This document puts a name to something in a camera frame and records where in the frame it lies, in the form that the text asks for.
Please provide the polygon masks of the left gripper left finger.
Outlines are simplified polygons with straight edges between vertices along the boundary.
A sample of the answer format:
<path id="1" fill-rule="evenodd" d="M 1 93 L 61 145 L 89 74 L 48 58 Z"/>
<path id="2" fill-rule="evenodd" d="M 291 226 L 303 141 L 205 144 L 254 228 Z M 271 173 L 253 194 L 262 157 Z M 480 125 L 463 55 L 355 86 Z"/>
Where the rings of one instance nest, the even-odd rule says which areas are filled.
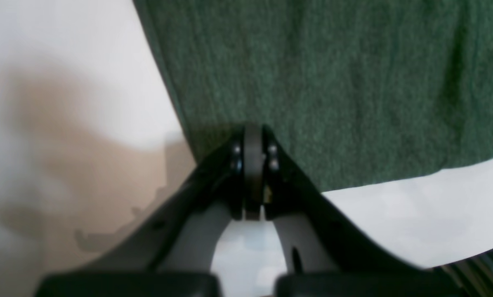
<path id="1" fill-rule="evenodd" d="M 43 280 L 37 297 L 220 297 L 210 272 L 234 220 L 259 220 L 263 130 L 246 125 L 212 152 L 165 204 L 117 247 Z"/>

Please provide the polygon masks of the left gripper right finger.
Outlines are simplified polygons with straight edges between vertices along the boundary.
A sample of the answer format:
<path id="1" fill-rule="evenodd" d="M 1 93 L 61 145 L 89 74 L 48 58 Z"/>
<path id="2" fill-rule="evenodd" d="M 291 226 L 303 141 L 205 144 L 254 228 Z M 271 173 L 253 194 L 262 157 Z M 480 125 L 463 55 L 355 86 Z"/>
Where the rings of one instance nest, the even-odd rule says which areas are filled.
<path id="1" fill-rule="evenodd" d="M 263 126 L 265 214 L 288 273 L 276 297 L 461 297 L 445 272 L 417 268 L 380 247 L 312 184 Z"/>

